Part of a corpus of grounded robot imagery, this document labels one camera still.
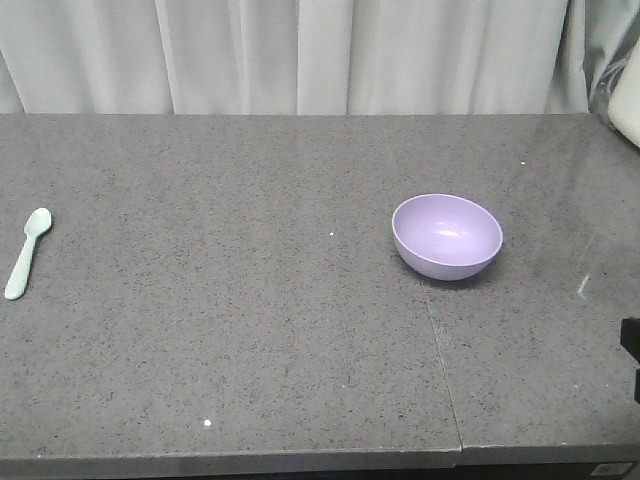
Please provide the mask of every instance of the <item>purple bowl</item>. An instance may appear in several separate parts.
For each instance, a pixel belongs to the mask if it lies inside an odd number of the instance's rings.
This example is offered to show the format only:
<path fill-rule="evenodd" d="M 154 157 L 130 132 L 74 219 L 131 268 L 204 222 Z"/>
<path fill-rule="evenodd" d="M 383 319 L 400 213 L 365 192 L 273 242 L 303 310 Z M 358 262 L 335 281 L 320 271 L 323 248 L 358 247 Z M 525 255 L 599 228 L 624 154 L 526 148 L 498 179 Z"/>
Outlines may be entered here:
<path fill-rule="evenodd" d="M 493 215 L 453 195 L 410 198 L 393 212 L 391 227 L 404 261 L 437 280 L 475 275 L 502 246 L 502 229 Z"/>

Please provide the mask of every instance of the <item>gray speckled countertop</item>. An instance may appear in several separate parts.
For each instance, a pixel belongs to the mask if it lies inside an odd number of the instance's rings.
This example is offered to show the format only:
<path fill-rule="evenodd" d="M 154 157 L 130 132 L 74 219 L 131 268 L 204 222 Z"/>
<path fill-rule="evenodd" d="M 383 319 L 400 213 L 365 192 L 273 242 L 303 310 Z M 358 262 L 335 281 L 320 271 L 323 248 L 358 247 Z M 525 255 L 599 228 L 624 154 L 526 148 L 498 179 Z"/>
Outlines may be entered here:
<path fill-rule="evenodd" d="M 7 115 L 0 161 L 3 278 L 54 215 L 0 301 L 2 476 L 640 459 L 640 158 L 595 117 Z M 436 191 L 503 225 L 473 280 L 394 250 Z"/>

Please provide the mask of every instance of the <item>curtain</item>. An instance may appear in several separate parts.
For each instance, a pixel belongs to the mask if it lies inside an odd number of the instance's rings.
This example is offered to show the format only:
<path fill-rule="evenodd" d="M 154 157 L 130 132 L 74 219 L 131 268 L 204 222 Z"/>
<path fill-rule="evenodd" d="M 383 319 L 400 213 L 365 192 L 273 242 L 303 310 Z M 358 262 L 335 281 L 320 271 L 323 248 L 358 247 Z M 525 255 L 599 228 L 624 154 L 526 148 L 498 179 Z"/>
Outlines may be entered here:
<path fill-rule="evenodd" d="M 0 112 L 583 112 L 639 4 L 0 0 Z"/>

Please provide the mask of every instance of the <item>label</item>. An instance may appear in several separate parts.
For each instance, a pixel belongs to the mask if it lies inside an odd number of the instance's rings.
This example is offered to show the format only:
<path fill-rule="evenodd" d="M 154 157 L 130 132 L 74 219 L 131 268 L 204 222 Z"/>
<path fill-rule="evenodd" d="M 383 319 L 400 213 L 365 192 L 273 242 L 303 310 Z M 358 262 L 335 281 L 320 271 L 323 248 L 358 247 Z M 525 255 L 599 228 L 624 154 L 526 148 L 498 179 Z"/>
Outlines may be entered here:
<path fill-rule="evenodd" d="M 624 475 L 631 467 L 633 467 L 632 462 L 601 463 L 593 472 L 591 472 L 591 476 L 601 477 L 604 475 Z"/>

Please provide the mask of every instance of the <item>spoon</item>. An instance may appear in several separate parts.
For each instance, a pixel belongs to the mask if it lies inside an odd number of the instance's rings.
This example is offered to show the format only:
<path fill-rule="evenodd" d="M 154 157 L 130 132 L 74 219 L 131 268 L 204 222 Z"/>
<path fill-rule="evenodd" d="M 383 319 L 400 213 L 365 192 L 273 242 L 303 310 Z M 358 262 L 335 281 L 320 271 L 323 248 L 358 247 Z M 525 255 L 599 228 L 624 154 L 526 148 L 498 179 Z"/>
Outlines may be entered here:
<path fill-rule="evenodd" d="M 31 258 L 33 257 L 33 248 L 36 246 L 36 240 L 49 228 L 51 228 L 51 212 L 46 208 L 37 209 L 27 220 L 24 226 L 24 233 L 27 235 L 27 239 L 4 289 L 4 296 L 8 300 L 16 300 L 24 293 L 29 279 Z"/>

